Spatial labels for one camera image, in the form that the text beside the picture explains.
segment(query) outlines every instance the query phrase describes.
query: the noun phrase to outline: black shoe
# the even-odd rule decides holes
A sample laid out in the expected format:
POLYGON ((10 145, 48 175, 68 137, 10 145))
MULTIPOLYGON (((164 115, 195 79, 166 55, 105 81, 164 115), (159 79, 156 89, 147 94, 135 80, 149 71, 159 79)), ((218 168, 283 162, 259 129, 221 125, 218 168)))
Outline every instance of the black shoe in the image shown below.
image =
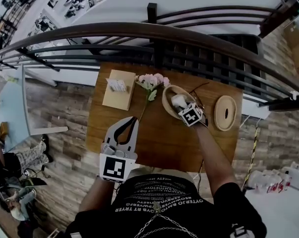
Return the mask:
POLYGON ((47 137, 46 134, 43 134, 42 141, 46 145, 46 150, 43 152, 43 154, 45 154, 47 156, 47 158, 49 159, 49 163, 51 163, 51 162, 53 162, 53 159, 52 159, 52 156, 49 155, 49 150, 50 150, 49 137, 47 137))

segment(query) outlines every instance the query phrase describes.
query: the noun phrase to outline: cardboard box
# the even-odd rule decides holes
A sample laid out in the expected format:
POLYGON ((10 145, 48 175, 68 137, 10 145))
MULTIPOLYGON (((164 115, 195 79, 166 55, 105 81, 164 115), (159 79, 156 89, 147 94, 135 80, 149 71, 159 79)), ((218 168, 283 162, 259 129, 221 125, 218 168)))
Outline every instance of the cardboard box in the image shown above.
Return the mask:
POLYGON ((295 23, 291 23, 284 29, 284 33, 288 46, 292 50, 295 67, 299 74, 299 27, 295 23))

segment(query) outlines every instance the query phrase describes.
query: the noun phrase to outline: chain necklace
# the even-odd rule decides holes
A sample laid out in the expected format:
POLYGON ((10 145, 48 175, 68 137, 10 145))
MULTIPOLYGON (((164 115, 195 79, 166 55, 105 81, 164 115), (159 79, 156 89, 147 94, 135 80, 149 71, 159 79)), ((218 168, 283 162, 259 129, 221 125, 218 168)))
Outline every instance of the chain necklace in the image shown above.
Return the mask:
POLYGON ((155 215, 153 216, 153 217, 151 217, 151 219, 145 224, 145 226, 144 227, 142 227, 141 229, 140 229, 140 231, 139 231, 139 233, 134 237, 134 238, 138 238, 139 236, 140 236, 140 234, 145 230, 145 228, 158 216, 158 217, 161 217, 161 218, 163 218, 163 219, 165 219, 165 220, 168 220, 168 221, 170 221, 171 223, 173 223, 174 225, 176 225, 177 227, 179 227, 179 228, 159 228, 159 229, 155 229, 155 230, 153 230, 153 231, 150 231, 150 232, 148 232, 148 233, 146 233, 145 235, 143 235, 141 238, 144 238, 144 237, 146 237, 146 236, 148 236, 148 235, 151 235, 151 234, 153 234, 153 233, 155 233, 155 232, 158 232, 158 231, 162 231, 162 230, 178 230, 178 231, 182 231, 182 232, 185 232, 185 233, 187 233, 187 234, 189 234, 191 237, 194 237, 194 238, 198 238, 195 234, 193 234, 193 233, 191 233, 190 231, 188 231, 186 228, 184 228, 184 227, 182 227, 180 224, 178 224, 176 221, 173 221, 172 219, 170 219, 170 218, 168 218, 168 217, 166 217, 166 216, 162 216, 161 214, 160 214, 160 209, 161 209, 161 207, 160 207, 160 204, 158 203, 158 202, 156 202, 156 201, 154 201, 154 206, 153 206, 153 208, 154 208, 154 210, 155 210, 155 215))

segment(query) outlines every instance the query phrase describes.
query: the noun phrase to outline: wood plank floor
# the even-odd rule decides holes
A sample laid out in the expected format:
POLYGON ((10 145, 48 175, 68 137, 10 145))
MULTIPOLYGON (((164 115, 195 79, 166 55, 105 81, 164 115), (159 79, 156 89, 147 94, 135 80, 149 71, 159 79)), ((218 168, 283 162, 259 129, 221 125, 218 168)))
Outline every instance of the wood plank floor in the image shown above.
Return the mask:
MULTIPOLYGON (((265 57, 293 73, 291 51, 281 31, 275 31, 263 41, 265 57)), ((0 90, 5 84, 0 77, 0 90)), ((48 186, 38 189, 37 207, 47 212, 43 229, 50 233, 55 228, 64 230, 74 220, 83 197, 99 173, 99 156, 85 148, 88 114, 94 87, 59 83, 49 87, 35 81, 27 82, 28 112, 34 127, 68 126, 69 131, 52 134, 50 153, 54 162, 45 171, 50 178, 48 186)), ((257 119, 249 118, 240 129, 233 160, 239 183, 244 180, 252 154, 257 119)), ((292 161, 299 163, 299 112, 271 113, 259 122, 258 144, 254 169, 279 169, 292 161)), ((32 137, 23 144, 35 146, 39 137, 32 137)), ((212 202, 207 178, 202 174, 200 194, 212 202)))

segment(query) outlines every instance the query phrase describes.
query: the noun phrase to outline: light blue table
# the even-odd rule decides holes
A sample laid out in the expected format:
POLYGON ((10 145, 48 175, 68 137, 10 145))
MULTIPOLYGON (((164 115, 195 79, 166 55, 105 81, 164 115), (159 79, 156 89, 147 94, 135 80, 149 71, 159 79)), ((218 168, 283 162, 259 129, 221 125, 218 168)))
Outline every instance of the light blue table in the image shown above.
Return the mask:
POLYGON ((25 71, 23 66, 16 70, 18 82, 8 81, 0 93, 0 124, 8 122, 8 136, 5 138, 5 152, 31 135, 67 131, 68 127, 30 128, 25 92, 25 71))

